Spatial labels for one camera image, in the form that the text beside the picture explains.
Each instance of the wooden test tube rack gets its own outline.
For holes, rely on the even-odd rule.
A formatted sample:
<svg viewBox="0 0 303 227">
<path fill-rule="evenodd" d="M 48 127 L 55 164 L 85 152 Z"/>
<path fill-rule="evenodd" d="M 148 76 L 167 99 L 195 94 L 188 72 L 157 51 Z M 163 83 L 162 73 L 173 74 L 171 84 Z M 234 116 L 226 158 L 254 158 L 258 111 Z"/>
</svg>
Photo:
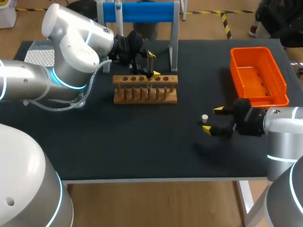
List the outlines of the wooden test tube rack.
<svg viewBox="0 0 303 227">
<path fill-rule="evenodd" d="M 166 75 L 147 79 L 145 76 L 113 76 L 115 104 L 174 104 L 177 103 L 178 76 Z M 140 88 L 122 86 L 136 85 Z"/>
</svg>

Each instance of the yellow black tape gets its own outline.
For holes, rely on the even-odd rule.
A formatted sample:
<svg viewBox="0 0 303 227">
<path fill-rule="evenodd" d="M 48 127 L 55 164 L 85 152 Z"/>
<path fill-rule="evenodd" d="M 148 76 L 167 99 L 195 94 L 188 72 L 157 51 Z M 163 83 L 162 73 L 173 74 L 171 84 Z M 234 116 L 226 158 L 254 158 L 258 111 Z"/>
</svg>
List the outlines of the yellow black tape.
<svg viewBox="0 0 303 227">
<path fill-rule="evenodd" d="M 21 8 L 16 8 L 17 12 L 27 12 L 27 11 L 47 11 L 47 9 L 21 9 Z"/>
<path fill-rule="evenodd" d="M 231 30 L 230 30 L 230 28 L 228 26 L 228 23 L 227 23 L 226 13 L 221 13 L 221 19 L 222 19 L 222 22 L 223 22 L 223 25 L 224 25 L 224 29 L 225 29 L 227 39 L 231 39 L 232 38 L 232 33 L 231 33 Z"/>
<path fill-rule="evenodd" d="M 16 11 L 47 11 L 47 9 L 22 9 L 16 8 Z M 186 14 L 221 14 L 221 13 L 254 13 L 253 10 L 205 10 L 205 11 L 188 11 Z"/>
<path fill-rule="evenodd" d="M 228 14 L 228 13 L 254 13 L 253 10 L 205 10 L 205 11 L 188 11 L 186 14 Z"/>
</svg>

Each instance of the shoe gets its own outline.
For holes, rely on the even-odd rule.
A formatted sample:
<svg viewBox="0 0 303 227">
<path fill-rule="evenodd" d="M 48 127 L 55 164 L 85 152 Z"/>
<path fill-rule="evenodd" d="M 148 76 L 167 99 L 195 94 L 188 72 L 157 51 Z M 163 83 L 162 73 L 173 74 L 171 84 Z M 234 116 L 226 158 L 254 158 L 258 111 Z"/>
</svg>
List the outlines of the shoe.
<svg viewBox="0 0 303 227">
<path fill-rule="evenodd" d="M 256 37 L 256 31 L 257 31 L 257 26 L 251 26 L 250 27 L 250 30 L 248 31 L 248 34 L 251 36 L 251 37 Z"/>
</svg>

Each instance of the perforated white plate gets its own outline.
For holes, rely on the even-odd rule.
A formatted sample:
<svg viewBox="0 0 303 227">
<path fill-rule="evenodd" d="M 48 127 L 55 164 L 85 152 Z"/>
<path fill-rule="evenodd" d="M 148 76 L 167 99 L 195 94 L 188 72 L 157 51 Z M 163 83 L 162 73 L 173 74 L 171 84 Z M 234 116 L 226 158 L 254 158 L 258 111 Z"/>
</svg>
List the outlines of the perforated white plate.
<svg viewBox="0 0 303 227">
<path fill-rule="evenodd" d="M 35 65 L 43 65 L 46 67 L 54 66 L 55 64 L 54 50 L 27 51 L 27 55 L 24 61 L 27 63 L 32 63 Z"/>
</svg>

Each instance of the metal frame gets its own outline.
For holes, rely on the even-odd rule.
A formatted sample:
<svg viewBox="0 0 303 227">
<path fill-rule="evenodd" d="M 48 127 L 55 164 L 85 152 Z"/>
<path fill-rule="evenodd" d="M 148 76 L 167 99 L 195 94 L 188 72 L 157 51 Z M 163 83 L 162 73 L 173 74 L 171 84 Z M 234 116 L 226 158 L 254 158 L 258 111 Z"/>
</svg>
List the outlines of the metal frame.
<svg viewBox="0 0 303 227">
<path fill-rule="evenodd" d="M 180 0 L 180 8 L 183 13 L 183 20 L 186 20 L 188 0 Z"/>
<path fill-rule="evenodd" d="M 265 177 L 250 178 L 250 180 L 265 180 Z M 244 214 L 244 226 L 256 227 L 261 221 L 264 212 L 264 201 L 268 192 L 269 185 L 262 192 L 256 203 L 254 203 L 250 191 L 248 180 L 241 178 L 141 178 L 141 179 L 104 179 L 104 180 L 67 180 L 62 181 L 67 188 L 68 184 L 80 183 L 140 183 L 140 182 L 197 182 L 197 181 L 236 181 Z"/>
<path fill-rule="evenodd" d="M 180 14 L 180 2 L 175 0 L 174 21 L 171 23 L 170 42 L 169 42 L 169 58 L 170 58 L 171 72 L 178 71 L 179 14 Z"/>
<path fill-rule="evenodd" d="M 98 14 L 98 22 L 104 26 L 108 26 L 108 24 L 104 21 L 104 11 L 103 11 L 103 3 L 106 0 L 97 0 L 97 14 Z M 171 32 L 170 32 L 170 42 L 169 42 L 169 58 L 170 58 L 170 69 L 171 72 L 178 71 L 178 41 L 179 41 L 179 14 L 180 14 L 180 2 L 179 0 L 174 0 L 173 5 L 173 21 L 171 23 Z M 123 11 L 122 11 L 122 3 L 118 0 L 115 3 L 115 14 L 116 14 L 116 27 L 117 33 L 119 35 L 123 35 Z M 110 64 L 106 64 L 103 68 L 103 72 L 109 73 Z"/>
<path fill-rule="evenodd" d="M 98 23 L 102 24 L 105 27 L 108 27 L 108 23 L 104 22 L 104 14 L 103 14 L 103 2 L 106 2 L 106 0 L 97 0 L 97 16 L 98 16 Z M 102 61 L 109 60 L 109 57 L 105 57 L 102 59 Z M 110 64 L 105 64 L 103 66 L 103 72 L 104 73 L 109 73 L 110 71 Z"/>
<path fill-rule="evenodd" d="M 265 188 L 262 194 L 259 196 L 256 203 L 254 203 L 250 185 L 248 181 L 237 181 L 242 211 L 244 215 L 244 226 L 245 227 L 256 227 L 261 221 L 264 212 L 264 201 L 269 188 L 269 185 Z"/>
</svg>

